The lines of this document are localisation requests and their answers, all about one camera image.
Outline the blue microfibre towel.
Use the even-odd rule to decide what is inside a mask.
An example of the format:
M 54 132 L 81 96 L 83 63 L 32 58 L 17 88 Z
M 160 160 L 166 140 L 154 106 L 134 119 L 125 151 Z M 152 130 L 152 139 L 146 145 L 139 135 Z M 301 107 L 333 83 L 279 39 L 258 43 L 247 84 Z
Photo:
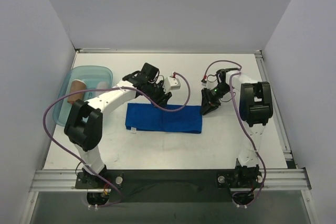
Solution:
M 180 107 L 180 105 L 168 105 L 167 112 L 151 104 L 129 103 L 125 127 L 128 130 L 135 128 L 138 131 L 200 134 L 203 124 L 199 113 L 201 107 L 187 105 L 177 112 L 172 112 Z

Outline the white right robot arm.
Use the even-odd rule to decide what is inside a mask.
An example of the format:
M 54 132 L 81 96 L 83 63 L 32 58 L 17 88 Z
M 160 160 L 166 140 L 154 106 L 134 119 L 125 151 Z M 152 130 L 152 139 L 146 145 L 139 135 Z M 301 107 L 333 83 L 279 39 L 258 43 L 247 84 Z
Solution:
M 230 94 L 238 122 L 245 139 L 237 157 L 233 181 L 239 187 L 261 182 L 258 150 L 264 129 L 273 115 L 269 82 L 259 82 L 242 74 L 237 68 L 221 69 L 216 73 L 217 85 L 201 90 L 200 115 L 207 115 L 221 105 L 221 98 Z

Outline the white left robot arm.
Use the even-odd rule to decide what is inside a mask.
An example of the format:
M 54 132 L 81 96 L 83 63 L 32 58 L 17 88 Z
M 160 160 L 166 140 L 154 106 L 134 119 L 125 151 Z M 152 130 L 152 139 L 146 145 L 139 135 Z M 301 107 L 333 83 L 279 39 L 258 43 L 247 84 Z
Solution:
M 102 161 L 98 144 L 102 139 L 103 116 L 141 94 L 147 95 L 160 107 L 166 107 L 171 91 L 180 87 L 175 76 L 156 82 L 159 69 L 145 63 L 141 70 L 124 76 L 114 87 L 116 90 L 72 104 L 64 133 L 74 144 L 83 161 L 87 182 L 94 188 L 106 183 L 106 165 Z

